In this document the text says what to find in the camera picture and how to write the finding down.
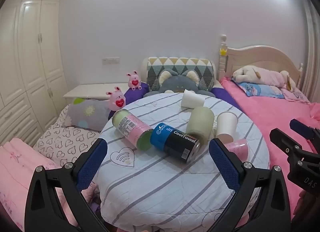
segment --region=electrical socket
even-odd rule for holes
[[[102,59],[102,65],[119,64],[119,63],[120,63],[120,57],[111,57],[111,58]]]

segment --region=cooltowel can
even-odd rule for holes
[[[112,117],[112,124],[137,149],[145,151],[152,146],[150,144],[150,136],[153,128],[142,122],[128,110],[118,110]]]
[[[198,139],[165,123],[158,124],[153,130],[150,142],[159,150],[185,163],[194,158],[200,146]]]

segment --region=blue cartoon pillow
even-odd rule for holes
[[[248,97],[252,96],[260,96],[260,97],[270,97],[270,98],[278,98],[284,99],[284,95],[282,92],[275,86],[264,85],[264,84],[255,84],[249,82],[233,82],[237,84]]]

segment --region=white wardrobe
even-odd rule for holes
[[[67,105],[59,0],[6,0],[0,9],[0,145],[30,146]]]

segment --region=pink rabbit figurine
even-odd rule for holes
[[[129,82],[128,82],[129,88],[132,88],[132,90],[135,90],[136,88],[142,89],[141,79],[140,79],[140,76],[138,75],[138,72],[134,70],[133,74],[127,73],[127,76],[129,76]]]
[[[114,92],[106,92],[107,95],[110,95],[108,101],[108,108],[112,111],[118,111],[125,106],[125,96],[121,92],[119,87],[115,87]]]

